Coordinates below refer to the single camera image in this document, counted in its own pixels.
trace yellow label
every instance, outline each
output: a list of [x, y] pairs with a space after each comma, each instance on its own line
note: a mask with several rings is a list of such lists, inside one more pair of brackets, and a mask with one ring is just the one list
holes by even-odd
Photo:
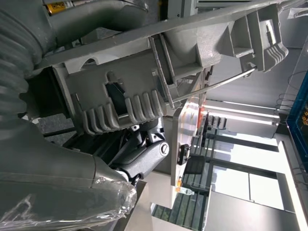
[[51, 14], [58, 13], [66, 8], [65, 3], [63, 1], [47, 4], [47, 7]]

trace wall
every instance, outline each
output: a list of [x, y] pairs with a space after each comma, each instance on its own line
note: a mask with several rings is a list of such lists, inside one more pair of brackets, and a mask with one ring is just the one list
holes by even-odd
[[299, 231], [295, 214], [211, 192], [206, 231]]
[[153, 223], [153, 231], [190, 231], [159, 218], [152, 217], [152, 222]]
[[170, 175], [152, 171], [143, 181], [149, 184], [150, 202], [172, 208], [171, 179]]

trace fluorescent light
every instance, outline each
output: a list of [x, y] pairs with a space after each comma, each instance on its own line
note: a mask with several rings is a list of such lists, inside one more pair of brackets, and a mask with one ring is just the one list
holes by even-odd
[[223, 108], [223, 107], [215, 107], [215, 106], [209, 106], [209, 105], [207, 105], [206, 108], [221, 110], [221, 111], [227, 111], [227, 112], [238, 112], [238, 113], [248, 114], [248, 115], [254, 115], [254, 116], [264, 116], [264, 117], [270, 117], [270, 118], [279, 118], [279, 115], [269, 115], [269, 114], [264, 114], [264, 113], [248, 112], [248, 111], [242, 111], [242, 110], [236, 110], [236, 109], [230, 109], [230, 108]]
[[306, 222], [305, 214], [303, 213], [303, 207], [301, 206], [301, 203], [298, 196], [297, 187], [295, 186], [295, 183], [293, 179], [291, 166], [288, 162], [287, 154], [285, 153], [285, 148], [282, 142], [281, 141], [279, 144], [279, 151], [281, 155], [283, 155], [285, 157], [285, 163], [286, 164], [285, 175], [285, 178], [287, 179], [287, 183], [290, 191], [291, 198], [293, 202], [293, 206], [294, 207], [298, 226], [300, 231], [308, 231], [308, 226], [307, 223]]
[[233, 103], [233, 102], [229, 102], [229, 101], [223, 101], [223, 102], [224, 103], [231, 103], [231, 104], [248, 106], [248, 107], [258, 107], [258, 108], [266, 108], [266, 109], [273, 109], [273, 110], [276, 109], [276, 108], [273, 108], [273, 107], [262, 107], [262, 106], [255, 106], [255, 105], [245, 104], [245, 103]]
[[258, 123], [258, 124], [267, 124], [272, 125], [272, 121], [265, 121], [265, 120], [259, 120], [259, 119], [249, 119], [245, 117], [240, 117], [240, 116], [234, 116], [234, 115], [225, 115], [220, 113], [212, 113], [210, 112], [211, 116], [220, 116], [220, 117], [225, 117], [227, 119], [236, 119], [236, 120], [241, 120], [241, 121], [246, 121], [246, 122], [253, 122], [253, 123]]
[[223, 153], [223, 154], [229, 154], [229, 155], [232, 154], [231, 152], [226, 152], [226, 151], [218, 150], [218, 149], [214, 149], [214, 151], [217, 152], [217, 153]]

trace bolt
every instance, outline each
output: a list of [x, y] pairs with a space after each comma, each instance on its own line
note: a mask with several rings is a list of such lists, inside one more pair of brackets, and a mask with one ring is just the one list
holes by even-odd
[[167, 155], [169, 153], [169, 146], [166, 143], [164, 143], [161, 146], [161, 151], [162, 155]]

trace clear plastic film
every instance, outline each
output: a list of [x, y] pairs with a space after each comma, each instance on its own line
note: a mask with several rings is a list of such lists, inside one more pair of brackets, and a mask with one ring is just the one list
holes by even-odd
[[0, 231], [69, 231], [125, 218], [135, 205], [126, 181], [0, 173]]

